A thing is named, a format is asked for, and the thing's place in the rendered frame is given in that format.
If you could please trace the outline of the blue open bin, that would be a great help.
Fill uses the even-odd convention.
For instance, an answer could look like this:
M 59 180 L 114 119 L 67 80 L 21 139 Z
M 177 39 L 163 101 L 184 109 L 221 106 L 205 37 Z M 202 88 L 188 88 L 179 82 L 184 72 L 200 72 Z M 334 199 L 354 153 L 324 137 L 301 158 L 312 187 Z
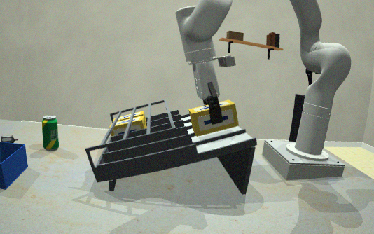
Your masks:
M 27 168 L 23 144 L 0 142 L 0 189 L 6 190 Z

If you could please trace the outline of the green drink can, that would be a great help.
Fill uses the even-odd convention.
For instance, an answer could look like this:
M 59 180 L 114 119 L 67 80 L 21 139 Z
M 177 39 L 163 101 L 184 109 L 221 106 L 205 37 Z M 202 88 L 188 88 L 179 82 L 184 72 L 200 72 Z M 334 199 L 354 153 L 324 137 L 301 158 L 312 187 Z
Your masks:
M 47 151 L 59 148 L 56 116 L 44 116 L 42 120 L 43 147 Z

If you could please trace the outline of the yellow butter carton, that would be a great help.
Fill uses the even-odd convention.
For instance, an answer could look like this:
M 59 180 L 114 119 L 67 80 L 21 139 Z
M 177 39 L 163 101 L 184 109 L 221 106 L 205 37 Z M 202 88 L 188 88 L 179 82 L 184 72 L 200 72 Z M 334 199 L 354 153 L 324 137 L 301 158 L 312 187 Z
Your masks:
M 121 116 L 121 117 L 118 119 L 118 121 L 123 121 L 123 120 L 130 119 L 130 116 L 131 116 L 131 114 L 126 115 L 126 116 Z M 144 117 L 145 117 L 144 112 L 143 112 L 143 111 L 140 111 L 140 112 L 135 113 L 134 118 L 135 118 L 135 117 L 139 117 L 139 116 L 144 116 Z
M 189 109 L 191 123 L 196 137 L 239 126 L 235 103 L 226 100 L 219 102 L 219 104 L 223 122 L 213 125 L 211 124 L 209 116 L 209 105 Z
M 118 121 L 116 123 L 113 131 L 111 132 L 111 136 L 124 134 L 125 130 L 127 128 L 128 122 L 129 122 L 129 119 L 123 120 L 123 121 Z M 130 132 L 135 131 L 135 130 L 141 130 L 141 129 L 144 129 L 144 128 L 147 128 L 144 116 L 135 117 L 133 119 L 132 126 L 130 128 Z

